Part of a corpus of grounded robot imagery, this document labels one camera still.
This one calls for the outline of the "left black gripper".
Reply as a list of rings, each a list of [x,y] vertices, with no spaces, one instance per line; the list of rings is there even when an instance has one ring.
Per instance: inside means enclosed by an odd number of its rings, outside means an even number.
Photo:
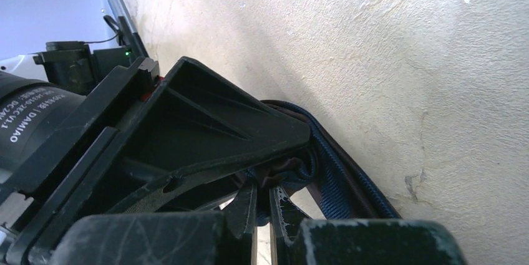
[[[158,86],[159,64],[118,66],[88,95],[1,74],[1,263],[47,264],[107,167],[118,124]]]

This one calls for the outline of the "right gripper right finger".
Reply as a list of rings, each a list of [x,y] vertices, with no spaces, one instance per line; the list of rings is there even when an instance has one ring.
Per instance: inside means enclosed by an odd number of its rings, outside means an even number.
[[[441,224],[311,219],[282,187],[269,191],[273,264],[466,264]]]

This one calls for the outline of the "dark navy striped tie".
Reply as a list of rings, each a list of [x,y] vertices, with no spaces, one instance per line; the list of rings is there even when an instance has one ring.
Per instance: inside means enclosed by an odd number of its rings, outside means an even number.
[[[401,216],[379,187],[318,120],[302,107],[282,100],[264,100],[267,106],[304,122],[310,128],[307,147],[234,174],[242,186],[253,181],[267,192],[282,186],[288,195],[307,188],[327,219]]]

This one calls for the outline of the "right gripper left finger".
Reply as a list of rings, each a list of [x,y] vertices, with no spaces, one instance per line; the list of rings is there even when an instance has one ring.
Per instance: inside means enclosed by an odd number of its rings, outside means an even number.
[[[254,264],[258,188],[221,211],[93,215],[62,238],[51,264]]]

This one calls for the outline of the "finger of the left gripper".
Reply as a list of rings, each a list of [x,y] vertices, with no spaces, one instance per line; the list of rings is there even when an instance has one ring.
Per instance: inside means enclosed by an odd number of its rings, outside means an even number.
[[[87,214],[148,213],[198,187],[306,147],[307,124],[181,58],[96,164]]]

